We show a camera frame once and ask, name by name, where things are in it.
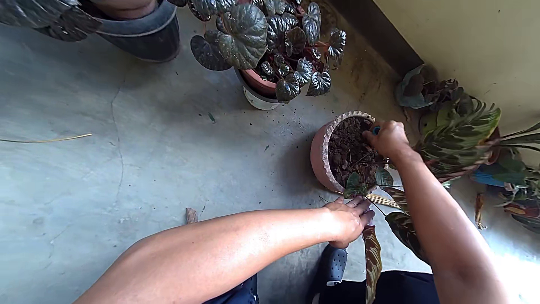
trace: baseboard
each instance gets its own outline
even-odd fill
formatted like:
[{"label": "baseboard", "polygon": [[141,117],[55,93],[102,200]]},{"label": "baseboard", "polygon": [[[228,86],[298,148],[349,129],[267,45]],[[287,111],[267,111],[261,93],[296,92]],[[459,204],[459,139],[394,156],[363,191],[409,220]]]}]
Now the baseboard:
[{"label": "baseboard", "polygon": [[401,76],[424,63],[373,0],[329,0]]}]

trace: hand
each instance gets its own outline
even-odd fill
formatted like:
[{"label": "hand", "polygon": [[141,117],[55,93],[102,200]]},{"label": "hand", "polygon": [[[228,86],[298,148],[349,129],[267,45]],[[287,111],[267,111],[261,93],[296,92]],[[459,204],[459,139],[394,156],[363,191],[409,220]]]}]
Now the hand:
[{"label": "hand", "polygon": [[[373,128],[376,126],[381,127],[378,135],[372,133]],[[369,140],[380,154],[390,159],[395,158],[400,153],[412,151],[401,122],[393,120],[375,122],[371,130],[364,131],[362,135]]]},{"label": "hand", "polygon": [[373,219],[375,212],[369,210],[370,202],[361,196],[357,196],[346,204],[343,204],[343,196],[328,203],[323,208],[331,211],[337,234],[330,245],[336,248],[347,248],[349,243],[360,237],[364,227]]}]

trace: dark pants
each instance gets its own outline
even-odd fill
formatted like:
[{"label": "dark pants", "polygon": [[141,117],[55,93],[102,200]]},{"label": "dark pants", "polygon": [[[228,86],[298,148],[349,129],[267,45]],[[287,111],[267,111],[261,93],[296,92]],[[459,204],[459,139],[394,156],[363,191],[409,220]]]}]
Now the dark pants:
[{"label": "dark pants", "polygon": [[[365,303],[366,281],[326,287],[319,304]],[[391,270],[381,273],[373,304],[440,304],[433,274]]]},{"label": "dark pants", "polygon": [[[321,291],[319,304],[356,304],[366,301],[366,281],[343,281]],[[257,275],[205,304],[257,304]],[[433,281],[427,273],[391,270],[381,273],[374,304],[440,304]]]}]

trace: soil crumb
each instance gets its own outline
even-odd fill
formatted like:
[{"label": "soil crumb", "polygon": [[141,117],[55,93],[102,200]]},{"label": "soil crumb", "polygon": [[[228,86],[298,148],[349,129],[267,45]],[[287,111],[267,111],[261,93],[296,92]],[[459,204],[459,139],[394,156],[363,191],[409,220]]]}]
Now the soil crumb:
[{"label": "soil crumb", "polygon": [[338,124],[330,137],[328,142],[330,169],[337,182],[345,188],[352,172],[357,172],[364,183],[375,184],[375,171],[379,164],[369,162],[382,163],[384,158],[362,136],[362,132],[369,130],[370,127],[370,121],[362,117],[350,117]]}]

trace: yellow wall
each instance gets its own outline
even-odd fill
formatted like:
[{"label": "yellow wall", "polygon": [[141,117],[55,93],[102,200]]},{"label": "yellow wall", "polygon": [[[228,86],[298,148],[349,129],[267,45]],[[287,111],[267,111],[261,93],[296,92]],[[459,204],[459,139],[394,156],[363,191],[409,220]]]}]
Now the yellow wall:
[{"label": "yellow wall", "polygon": [[540,121],[540,1],[375,2],[441,77],[502,109],[502,134]]}]

